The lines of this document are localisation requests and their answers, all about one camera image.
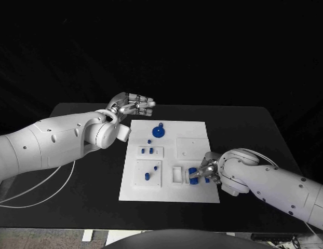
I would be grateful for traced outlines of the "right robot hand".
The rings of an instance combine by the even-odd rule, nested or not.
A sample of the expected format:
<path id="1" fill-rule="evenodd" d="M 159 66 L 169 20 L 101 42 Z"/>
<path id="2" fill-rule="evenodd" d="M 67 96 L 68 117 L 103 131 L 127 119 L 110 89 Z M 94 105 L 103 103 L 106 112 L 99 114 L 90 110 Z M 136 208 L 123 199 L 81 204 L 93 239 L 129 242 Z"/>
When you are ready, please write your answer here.
<path id="1" fill-rule="evenodd" d="M 221 178 L 218 174 L 218 160 L 204 158 L 200 168 L 191 167 L 188 169 L 190 184 L 197 185 L 200 179 L 208 179 L 216 184 L 221 184 Z"/>

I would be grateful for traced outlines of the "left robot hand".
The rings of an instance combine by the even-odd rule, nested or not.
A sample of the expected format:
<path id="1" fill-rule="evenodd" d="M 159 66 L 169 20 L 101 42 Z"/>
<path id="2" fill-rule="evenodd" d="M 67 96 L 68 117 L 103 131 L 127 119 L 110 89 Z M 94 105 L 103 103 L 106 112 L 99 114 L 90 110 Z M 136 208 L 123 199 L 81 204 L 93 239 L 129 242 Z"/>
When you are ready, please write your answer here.
<path id="1" fill-rule="evenodd" d="M 156 102 L 152 98 L 139 94 L 122 92 L 112 99 L 107 110 L 112 111 L 120 121 L 123 121 L 129 115 L 140 115 L 151 117 L 153 115 L 153 107 Z"/>

